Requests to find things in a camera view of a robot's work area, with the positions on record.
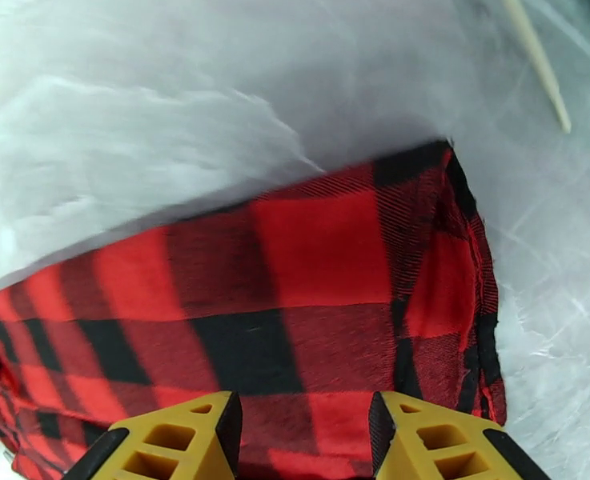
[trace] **black rubber pad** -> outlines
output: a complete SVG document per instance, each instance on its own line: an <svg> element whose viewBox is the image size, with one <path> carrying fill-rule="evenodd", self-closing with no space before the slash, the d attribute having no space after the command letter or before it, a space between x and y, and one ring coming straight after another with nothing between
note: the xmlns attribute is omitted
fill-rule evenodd
<svg viewBox="0 0 590 480"><path fill-rule="evenodd" d="M236 477L239 471L239 447L241 444L241 429L243 425L243 411L239 394L233 392L228 399L226 407L221 413L219 422L215 427L219 444L228 465Z"/></svg>
<svg viewBox="0 0 590 480"><path fill-rule="evenodd" d="M485 430L484 436L523 480L550 480L550 477L532 461L508 433Z"/></svg>
<svg viewBox="0 0 590 480"><path fill-rule="evenodd" d="M86 454L63 475L62 480L90 480L128 434L130 431L127 428L118 428L102 434Z"/></svg>
<svg viewBox="0 0 590 480"><path fill-rule="evenodd" d="M395 437L395 422L380 392L375 392L372 396L368 411L368 427L372 452L372 474L376 476L383 465L388 450L390 450L391 441Z"/></svg>

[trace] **flannel cloth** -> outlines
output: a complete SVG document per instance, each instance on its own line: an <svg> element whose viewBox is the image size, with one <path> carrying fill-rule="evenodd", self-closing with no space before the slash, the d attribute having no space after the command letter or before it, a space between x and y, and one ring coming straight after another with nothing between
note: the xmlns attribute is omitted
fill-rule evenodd
<svg viewBox="0 0 590 480"><path fill-rule="evenodd" d="M60 478L112 422L236 390L242 478L363 478L373 391L504 422L496 320L475 200L434 142L0 291L0 439Z"/></svg>

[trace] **wooden skewer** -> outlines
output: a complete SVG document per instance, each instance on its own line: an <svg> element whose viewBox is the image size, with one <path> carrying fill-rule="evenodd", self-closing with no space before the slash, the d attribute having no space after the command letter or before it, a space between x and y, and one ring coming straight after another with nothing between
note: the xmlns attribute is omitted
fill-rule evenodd
<svg viewBox="0 0 590 480"><path fill-rule="evenodd" d="M524 44L524 49L528 53L528 57L535 68L535 71L540 77L541 84L546 90L546 94L550 98L552 105L555 107L557 117L560 120L561 128L566 134L569 134L572 128L570 116L566 110L566 104L561 96L560 85L557 81L557 76L552 69L546 51L541 44L535 28L528 18L528 14L524 9L524 4L521 0L503 0L508 15L512 20L512 24L517 29L517 33L521 37Z"/></svg>

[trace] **buffalo check fabric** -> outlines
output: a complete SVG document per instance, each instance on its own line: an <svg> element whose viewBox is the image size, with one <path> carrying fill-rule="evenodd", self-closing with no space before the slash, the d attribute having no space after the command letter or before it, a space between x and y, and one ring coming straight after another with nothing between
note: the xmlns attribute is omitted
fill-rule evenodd
<svg viewBox="0 0 590 480"><path fill-rule="evenodd" d="M434 142L0 291L0 439L60 478L112 422L236 390L242 478L364 478L373 391L504 422L496 317L475 200Z"/></svg>

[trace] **white plastic sheet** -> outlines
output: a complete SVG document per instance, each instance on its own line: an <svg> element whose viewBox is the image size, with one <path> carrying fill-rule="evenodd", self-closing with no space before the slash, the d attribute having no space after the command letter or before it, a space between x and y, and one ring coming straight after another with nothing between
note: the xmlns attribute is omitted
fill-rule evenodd
<svg viewBox="0 0 590 480"><path fill-rule="evenodd" d="M0 0L0 286L179 215L454 139L501 290L508 429L590 479L590 1Z"/></svg>

